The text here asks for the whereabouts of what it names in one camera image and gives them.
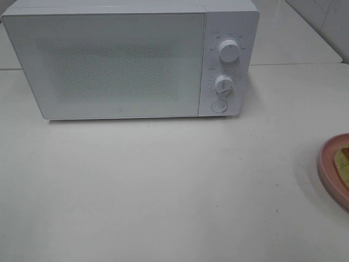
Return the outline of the round white door button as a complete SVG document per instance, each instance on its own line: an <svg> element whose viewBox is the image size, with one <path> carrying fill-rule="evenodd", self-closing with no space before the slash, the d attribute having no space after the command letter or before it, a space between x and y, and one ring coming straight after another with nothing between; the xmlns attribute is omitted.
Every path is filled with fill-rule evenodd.
<svg viewBox="0 0 349 262"><path fill-rule="evenodd" d="M224 113L228 108L228 102L225 100L216 100L211 104L211 109L215 113Z"/></svg>

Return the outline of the toast sandwich with filling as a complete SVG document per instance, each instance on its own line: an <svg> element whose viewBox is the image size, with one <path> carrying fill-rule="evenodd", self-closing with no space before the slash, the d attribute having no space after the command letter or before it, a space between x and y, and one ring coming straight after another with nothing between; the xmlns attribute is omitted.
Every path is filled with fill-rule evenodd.
<svg viewBox="0 0 349 262"><path fill-rule="evenodd" d="M334 166L340 182L348 189L348 144L341 146L334 155Z"/></svg>

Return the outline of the pink round plate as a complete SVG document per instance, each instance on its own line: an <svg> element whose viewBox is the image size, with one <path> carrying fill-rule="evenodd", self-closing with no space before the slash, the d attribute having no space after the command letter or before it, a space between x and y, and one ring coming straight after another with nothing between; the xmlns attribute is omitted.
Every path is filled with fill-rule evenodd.
<svg viewBox="0 0 349 262"><path fill-rule="evenodd" d="M348 186L341 179L335 165L335 155L342 146L348 145L348 133L328 139L321 147L317 167L320 180L329 195L348 211Z"/></svg>

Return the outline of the white microwave door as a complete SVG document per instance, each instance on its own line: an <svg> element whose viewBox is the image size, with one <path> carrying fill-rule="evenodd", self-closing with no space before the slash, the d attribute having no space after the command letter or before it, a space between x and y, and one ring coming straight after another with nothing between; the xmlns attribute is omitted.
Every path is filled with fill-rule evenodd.
<svg viewBox="0 0 349 262"><path fill-rule="evenodd" d="M6 16L43 118L195 116L205 15Z"/></svg>

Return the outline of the lower white timer knob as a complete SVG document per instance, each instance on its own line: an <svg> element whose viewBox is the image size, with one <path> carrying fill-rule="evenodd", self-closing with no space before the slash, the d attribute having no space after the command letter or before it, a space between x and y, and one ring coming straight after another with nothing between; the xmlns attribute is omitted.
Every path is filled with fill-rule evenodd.
<svg viewBox="0 0 349 262"><path fill-rule="evenodd" d="M234 88L233 78L229 75L219 75L214 81L214 89L216 93L221 94Z"/></svg>

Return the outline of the upper white power knob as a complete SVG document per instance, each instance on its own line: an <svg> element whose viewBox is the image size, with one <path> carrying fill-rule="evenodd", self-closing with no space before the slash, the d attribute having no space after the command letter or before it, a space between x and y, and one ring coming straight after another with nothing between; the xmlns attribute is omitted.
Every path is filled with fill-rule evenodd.
<svg viewBox="0 0 349 262"><path fill-rule="evenodd" d="M224 39L218 45L218 53L221 61L225 63L234 62L240 55L240 44L234 38Z"/></svg>

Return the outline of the white microwave oven body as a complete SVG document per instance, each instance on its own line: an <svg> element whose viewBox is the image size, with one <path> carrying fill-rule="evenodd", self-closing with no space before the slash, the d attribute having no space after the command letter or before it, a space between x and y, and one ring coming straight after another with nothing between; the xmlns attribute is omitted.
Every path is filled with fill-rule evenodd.
<svg viewBox="0 0 349 262"><path fill-rule="evenodd" d="M238 115L260 18L260 13L252 1L16 1L2 14L1 20L4 24L6 16L182 13L205 15L201 85L197 115L173 117ZM234 62L225 63L219 58L218 45L229 38L238 40L240 55ZM225 93L216 93L214 81L219 75L231 76L234 88ZM215 113L211 109L211 104L220 99L228 102L228 108L224 113Z"/></svg>

